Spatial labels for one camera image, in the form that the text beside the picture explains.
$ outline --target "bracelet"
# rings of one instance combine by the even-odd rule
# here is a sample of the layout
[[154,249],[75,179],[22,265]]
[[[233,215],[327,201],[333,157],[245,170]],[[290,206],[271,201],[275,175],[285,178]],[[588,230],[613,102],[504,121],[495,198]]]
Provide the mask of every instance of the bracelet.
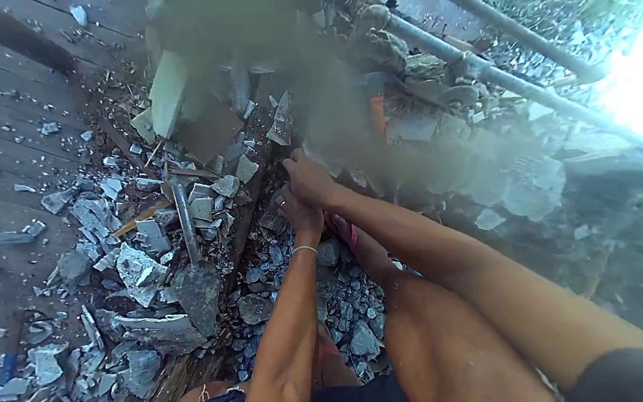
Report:
[[300,245],[298,248],[295,248],[294,251],[291,252],[291,255],[294,256],[294,253],[301,250],[302,248],[306,248],[307,250],[314,251],[314,253],[317,254],[316,248],[309,247],[308,245]]

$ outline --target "wooden floor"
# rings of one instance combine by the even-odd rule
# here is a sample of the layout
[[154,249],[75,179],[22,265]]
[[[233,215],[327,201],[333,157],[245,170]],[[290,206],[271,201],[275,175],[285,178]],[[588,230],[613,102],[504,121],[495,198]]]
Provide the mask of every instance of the wooden floor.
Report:
[[[86,6],[87,30],[93,36],[76,44],[69,43],[61,34],[78,29],[68,13],[68,3],[69,0],[0,0],[0,7],[19,21],[39,22],[42,34],[79,56],[85,71],[115,68],[129,50],[144,47],[141,37],[146,21],[144,1],[79,3],[90,5]],[[75,227],[43,210],[40,201],[43,195],[67,187],[67,182],[85,169],[79,164],[77,149],[83,146],[80,133],[90,129],[83,116],[76,113],[75,91],[65,78],[0,47],[0,91],[11,90],[19,91],[23,100],[0,95],[0,230],[21,230],[33,219],[46,223],[48,229],[35,243],[0,247],[0,327],[6,326],[8,316],[18,307],[35,306],[52,315],[67,311],[68,328],[58,332],[64,334],[61,342],[85,344],[88,340],[78,320],[80,303],[73,297],[66,300],[67,305],[55,295],[35,297],[31,287],[42,286],[58,257],[76,242]],[[44,105],[53,105],[55,109],[46,111]],[[45,119],[61,123],[61,132],[48,137],[38,133]],[[15,184],[48,190],[37,194],[14,192]],[[45,246],[43,238],[49,240]],[[3,350],[4,340],[0,339],[0,354]]]

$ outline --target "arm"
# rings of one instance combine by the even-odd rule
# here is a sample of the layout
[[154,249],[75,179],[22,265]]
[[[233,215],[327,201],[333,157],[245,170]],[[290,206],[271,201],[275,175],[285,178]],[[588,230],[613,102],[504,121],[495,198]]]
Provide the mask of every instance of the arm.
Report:
[[604,353],[643,348],[642,330],[589,300],[472,237],[337,185],[301,152],[294,158],[284,165],[295,195],[345,217],[428,279],[463,297],[564,388]]
[[[317,248],[324,217],[285,189],[280,212],[297,235],[294,247]],[[311,397],[311,370],[317,344],[317,255],[301,249],[291,256],[255,360],[250,402],[300,402]]]

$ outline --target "metal pipe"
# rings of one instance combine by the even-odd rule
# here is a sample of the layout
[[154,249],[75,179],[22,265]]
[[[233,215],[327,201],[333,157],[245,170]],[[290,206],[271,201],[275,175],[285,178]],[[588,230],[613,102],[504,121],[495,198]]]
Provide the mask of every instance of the metal pipe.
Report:
[[192,217],[190,217],[190,212],[187,209],[185,185],[182,180],[175,177],[170,178],[168,183],[173,189],[173,198],[175,199],[175,206],[178,209],[180,227],[183,229],[183,238],[185,239],[185,246],[187,247],[190,261],[199,262],[202,260],[202,252],[200,252],[200,245],[195,238],[195,227],[192,224]]
[[0,44],[64,75],[70,75],[76,70],[76,60],[68,50],[33,31],[1,9]]
[[589,79],[591,82],[606,77],[607,71],[599,65],[589,65],[586,62],[577,59],[570,53],[559,49],[542,36],[532,32],[528,28],[515,22],[505,14],[497,11],[493,7],[485,4],[480,0],[451,0],[454,4],[463,7],[474,15],[480,17],[483,21],[500,29],[502,32],[509,34],[514,39],[527,45],[530,49],[555,60],[561,66],[572,70],[577,76],[583,79]]
[[638,143],[643,147],[643,137],[634,133],[629,128],[616,124],[612,122],[612,120],[606,119],[601,114],[593,112],[582,105],[577,105],[561,96],[557,96],[552,92],[548,92],[543,88],[532,85],[529,82],[508,74],[503,70],[495,68],[492,66],[490,61],[484,60],[475,54],[464,53],[463,51],[452,47],[450,44],[395,15],[389,14],[388,17],[384,16],[383,19],[386,19],[387,23],[383,23],[383,19],[379,18],[381,13],[378,11],[367,15],[371,15],[372,19],[376,19],[375,23],[367,22],[370,26],[375,26],[379,29],[386,29],[406,41],[420,44],[424,50],[441,58],[442,60],[453,62],[464,58],[465,61],[467,61],[473,68],[479,69],[479,77],[484,80],[494,82],[495,84],[498,84],[522,97],[555,109],[559,113],[568,117],[583,120],[596,127],[601,127],[609,133],[621,135],[629,141]]

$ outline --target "black shorts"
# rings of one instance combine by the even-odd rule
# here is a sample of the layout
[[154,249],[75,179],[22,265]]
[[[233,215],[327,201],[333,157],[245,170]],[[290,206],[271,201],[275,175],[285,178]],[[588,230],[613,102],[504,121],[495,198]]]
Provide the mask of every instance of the black shorts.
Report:
[[[643,349],[623,349],[592,362],[565,395],[567,402],[643,402]],[[244,394],[208,402],[244,402]],[[360,387],[313,390],[312,402],[406,402],[396,377],[377,376]]]

